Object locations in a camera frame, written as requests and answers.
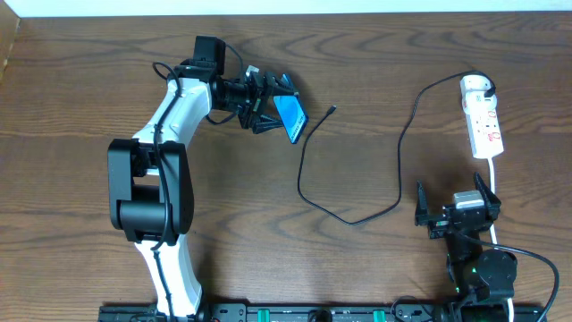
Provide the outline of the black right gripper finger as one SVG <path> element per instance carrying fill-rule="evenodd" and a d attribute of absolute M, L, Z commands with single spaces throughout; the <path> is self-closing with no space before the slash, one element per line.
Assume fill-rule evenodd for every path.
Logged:
<path fill-rule="evenodd" d="M 417 202 L 416 202 L 416 212 L 415 217 L 428 217 L 428 205 L 425 195 L 425 190 L 420 181 L 416 183 L 417 190 Z"/>
<path fill-rule="evenodd" d="M 501 201 L 492 192 L 492 190 L 485 184 L 482 176 L 478 172 L 473 174 L 474 184 L 476 189 L 481 193 L 485 206 L 488 208 L 499 208 Z"/>

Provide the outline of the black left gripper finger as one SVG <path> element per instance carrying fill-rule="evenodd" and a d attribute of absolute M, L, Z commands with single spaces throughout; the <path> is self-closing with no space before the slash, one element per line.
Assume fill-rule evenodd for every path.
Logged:
<path fill-rule="evenodd" d="M 270 131 L 273 129 L 281 128 L 283 123 L 281 120 L 276 119 L 270 115 L 262 114 L 257 116 L 252 123 L 252 132 L 254 134 L 260 134 L 265 131 Z"/>
<path fill-rule="evenodd" d="M 267 74 L 268 86 L 270 88 L 270 96 L 279 97 L 279 96 L 294 96 L 297 97 L 299 92 L 290 85 L 287 81 L 278 78 L 273 73 Z"/>

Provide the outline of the blue screen Galaxy smartphone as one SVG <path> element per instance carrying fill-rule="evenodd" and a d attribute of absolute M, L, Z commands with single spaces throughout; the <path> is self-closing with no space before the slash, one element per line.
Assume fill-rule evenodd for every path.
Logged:
<path fill-rule="evenodd" d="M 306 110 L 296 96 L 276 96 L 273 98 L 273 102 L 290 143 L 296 144 L 307 126 Z"/>

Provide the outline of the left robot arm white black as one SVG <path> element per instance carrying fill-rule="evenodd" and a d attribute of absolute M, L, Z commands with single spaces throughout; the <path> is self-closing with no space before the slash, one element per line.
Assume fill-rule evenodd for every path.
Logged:
<path fill-rule="evenodd" d="M 289 75 L 242 65 L 226 78 L 231 46 L 217 37 L 198 36 L 193 56 L 171 67 L 152 67 L 166 93 L 148 123 L 129 139 L 113 140 L 107 150 L 110 220 L 143 256 L 157 302 L 143 306 L 104 306 L 102 321 L 210 321 L 189 251 L 195 210 L 187 156 L 189 144 L 212 110 L 227 111 L 255 134 L 282 127 L 265 113 L 272 97 L 299 95 Z"/>

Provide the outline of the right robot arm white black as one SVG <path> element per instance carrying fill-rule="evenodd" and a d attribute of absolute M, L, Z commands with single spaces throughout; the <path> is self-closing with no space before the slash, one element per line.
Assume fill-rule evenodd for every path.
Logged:
<path fill-rule="evenodd" d="M 514 296 L 517 259 L 505 250 L 485 250 L 480 234 L 498 218 L 501 201 L 474 174 L 475 189 L 458 192 L 440 213 L 429 211 L 419 182 L 415 225 L 425 226 L 431 239 L 444 239 L 447 271 L 457 288 L 457 298 L 436 307 L 435 321 L 501 321 L 509 316 L 508 299 Z"/>

